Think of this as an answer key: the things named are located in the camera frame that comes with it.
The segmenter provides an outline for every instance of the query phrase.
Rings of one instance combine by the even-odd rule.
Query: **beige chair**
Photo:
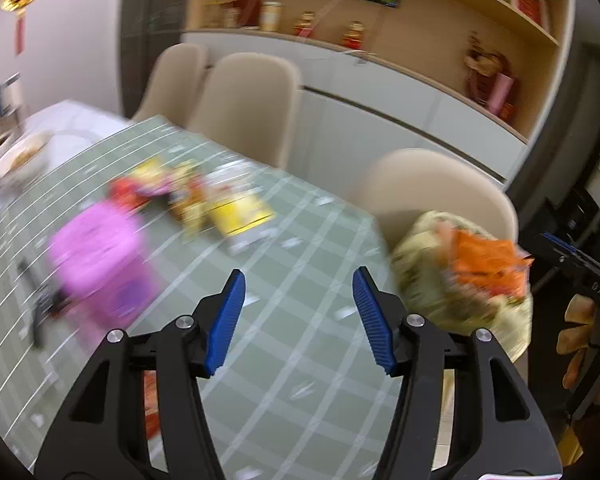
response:
[[[167,48],[151,72],[135,122],[162,115],[184,127],[196,105],[206,66],[206,47],[179,43]]]
[[[284,168],[300,85],[300,71],[286,59],[250,52],[223,57],[208,76],[187,130]]]
[[[352,202],[376,217],[391,249],[430,210],[462,216],[497,238],[518,240],[518,216],[508,197],[480,171],[429,150],[398,150],[378,160]]]

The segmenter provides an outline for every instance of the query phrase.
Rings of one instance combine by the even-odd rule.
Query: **red snack bag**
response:
[[[109,182],[109,199],[125,211],[133,211],[145,205],[148,199],[138,195],[133,179],[121,176]]]

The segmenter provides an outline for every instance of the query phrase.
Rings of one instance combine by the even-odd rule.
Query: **orange snack bag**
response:
[[[532,258],[518,256],[511,240],[489,240],[455,230],[451,269],[457,283],[487,291],[490,296],[505,294],[519,300],[526,296],[528,268]]]

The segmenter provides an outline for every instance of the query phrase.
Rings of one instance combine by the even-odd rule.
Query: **dining table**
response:
[[[58,286],[47,253],[52,235],[149,158],[167,166],[192,160],[208,173],[240,157],[160,116],[133,124],[73,101],[33,114],[26,133],[41,130],[53,134],[49,171],[16,198],[0,195],[0,436],[30,470],[90,350],[80,326],[63,316],[46,320],[44,345],[33,346],[34,291],[17,264]],[[266,236],[237,254],[210,224],[187,237],[162,205],[138,213],[160,287],[126,330],[155,332],[190,314],[240,269],[246,296],[226,361],[198,380],[225,476],[371,478],[400,379],[374,361],[351,280],[367,266],[381,290],[396,292],[382,235],[368,213],[283,170],[253,162],[251,181],[275,216]],[[159,436],[149,450],[166,470]]]

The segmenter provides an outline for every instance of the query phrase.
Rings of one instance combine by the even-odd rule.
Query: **snack package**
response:
[[[135,211],[144,207],[148,199],[136,192],[136,183],[129,177],[121,176],[109,182],[109,199],[125,211]]]
[[[219,166],[206,178],[208,212],[227,239],[229,250],[237,253],[267,235],[274,213],[252,189],[254,165],[235,160]]]
[[[183,223],[185,222],[187,207],[195,204],[204,205],[206,202],[204,177],[198,171],[198,166],[191,161],[183,162],[171,171],[171,188],[169,199],[170,209],[175,217]],[[201,219],[203,219],[204,208],[195,208],[195,211],[196,214],[202,211]]]
[[[486,262],[477,256],[484,256],[484,251]],[[422,314],[442,330],[462,335],[488,328],[512,361],[524,353],[531,340],[529,265],[530,260],[514,243],[501,243],[471,221],[439,211],[429,211],[416,220],[394,249],[392,259],[408,312]]]
[[[138,164],[129,177],[136,183],[136,191],[142,196],[160,196],[171,191],[169,171],[160,164],[160,159],[156,156]]]
[[[193,203],[184,206],[182,214],[182,224],[185,235],[193,238],[202,230],[205,221],[205,206],[203,203]]]
[[[268,227],[265,224],[274,217],[273,211],[255,193],[237,194],[216,202],[209,214],[233,253],[264,238]]]

